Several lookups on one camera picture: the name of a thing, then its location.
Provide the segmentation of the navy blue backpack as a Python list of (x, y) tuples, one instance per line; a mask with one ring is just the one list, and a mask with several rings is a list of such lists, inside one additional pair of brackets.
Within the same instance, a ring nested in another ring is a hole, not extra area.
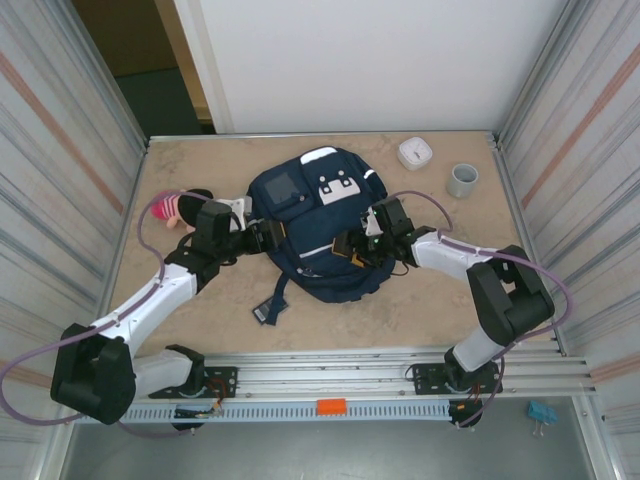
[(259, 174), (247, 195), (251, 219), (284, 225), (284, 241), (268, 254), (281, 271), (274, 302), (285, 300), (290, 281), (324, 303), (346, 303), (390, 279), (394, 259), (359, 268), (332, 253), (334, 238), (359, 229), (361, 215), (387, 197), (384, 183), (359, 155), (335, 146), (308, 151)]

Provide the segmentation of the small black case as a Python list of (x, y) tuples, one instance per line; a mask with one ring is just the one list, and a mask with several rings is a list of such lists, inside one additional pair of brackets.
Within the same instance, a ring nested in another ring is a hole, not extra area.
[(274, 302), (274, 298), (269, 298), (255, 307), (252, 314), (259, 324), (275, 326), (279, 315), (288, 307), (285, 300)]

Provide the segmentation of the pink striped plush doll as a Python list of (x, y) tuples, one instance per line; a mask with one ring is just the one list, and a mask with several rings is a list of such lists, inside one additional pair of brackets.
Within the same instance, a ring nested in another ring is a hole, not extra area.
[(213, 193), (207, 189), (189, 189), (188, 195), (184, 195), (184, 190), (181, 190), (180, 194), (171, 194), (156, 202), (151, 207), (151, 213), (155, 218), (163, 220), (169, 229), (182, 223), (186, 226), (186, 231), (192, 233), (198, 212), (208, 199), (213, 198)]

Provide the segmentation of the grey cup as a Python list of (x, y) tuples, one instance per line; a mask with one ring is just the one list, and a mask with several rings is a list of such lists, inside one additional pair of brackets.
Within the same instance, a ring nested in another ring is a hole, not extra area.
[(454, 198), (467, 198), (473, 192), (478, 179), (478, 170), (473, 165), (457, 164), (451, 170), (446, 191)]

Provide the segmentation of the blue binder clip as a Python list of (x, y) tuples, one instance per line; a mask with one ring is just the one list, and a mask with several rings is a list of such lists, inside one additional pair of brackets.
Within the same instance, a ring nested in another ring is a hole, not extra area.
[(529, 402), (527, 416), (534, 421), (533, 436), (537, 438), (544, 436), (544, 426), (555, 425), (558, 422), (556, 411), (552, 407), (538, 401)]

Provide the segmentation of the aluminium mounting rail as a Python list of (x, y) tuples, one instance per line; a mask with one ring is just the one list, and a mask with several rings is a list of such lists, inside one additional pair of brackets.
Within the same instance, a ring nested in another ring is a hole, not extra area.
[[(239, 401), (400, 400), (415, 395), (408, 367), (438, 363), (445, 351), (444, 347), (396, 347), (229, 353), (209, 355), (205, 364), (238, 369)], [(505, 360), (501, 393), (505, 398), (596, 393), (586, 361), (563, 356), (553, 341), (521, 344)]]

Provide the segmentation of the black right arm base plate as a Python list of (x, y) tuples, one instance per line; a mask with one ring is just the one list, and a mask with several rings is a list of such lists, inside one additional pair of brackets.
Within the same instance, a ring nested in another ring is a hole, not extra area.
[(473, 372), (452, 364), (413, 364), (409, 372), (416, 395), (469, 394), (473, 391), (489, 394), (503, 391), (499, 367), (489, 362)]

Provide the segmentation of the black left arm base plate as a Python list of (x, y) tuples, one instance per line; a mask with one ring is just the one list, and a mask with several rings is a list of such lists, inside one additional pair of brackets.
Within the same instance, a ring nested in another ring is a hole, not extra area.
[(151, 399), (226, 399), (234, 398), (238, 385), (238, 368), (232, 366), (206, 367), (202, 388), (193, 394), (170, 387), (149, 395)]

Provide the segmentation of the aluminium enclosure post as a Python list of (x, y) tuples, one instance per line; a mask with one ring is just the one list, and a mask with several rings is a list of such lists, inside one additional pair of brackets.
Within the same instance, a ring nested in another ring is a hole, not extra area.
[(576, 31), (593, 3), (594, 0), (566, 0), (511, 109), (493, 133), (493, 145), (498, 151), (503, 150), (522, 128), (543, 88), (557, 74), (562, 57), (569, 51)]
[(96, 89), (98, 90), (100, 98), (123, 130), (127, 141), (131, 145), (136, 145), (136, 149), (139, 150), (142, 155), (145, 155), (148, 150), (149, 140), (145, 136), (138, 120), (135, 118), (125, 96), (100, 54), (89, 31), (81, 20), (76, 8), (73, 6), (71, 0), (57, 0), (57, 2), (70, 24), (70, 39), (81, 51), (80, 62), (84, 71), (89, 75), (90, 80), (96, 82)]

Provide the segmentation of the white door frame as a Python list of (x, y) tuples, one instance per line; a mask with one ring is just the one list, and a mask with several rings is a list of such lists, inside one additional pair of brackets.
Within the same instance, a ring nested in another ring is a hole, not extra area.
[(204, 0), (154, 0), (197, 118), (217, 134), (236, 128), (205, 19)]

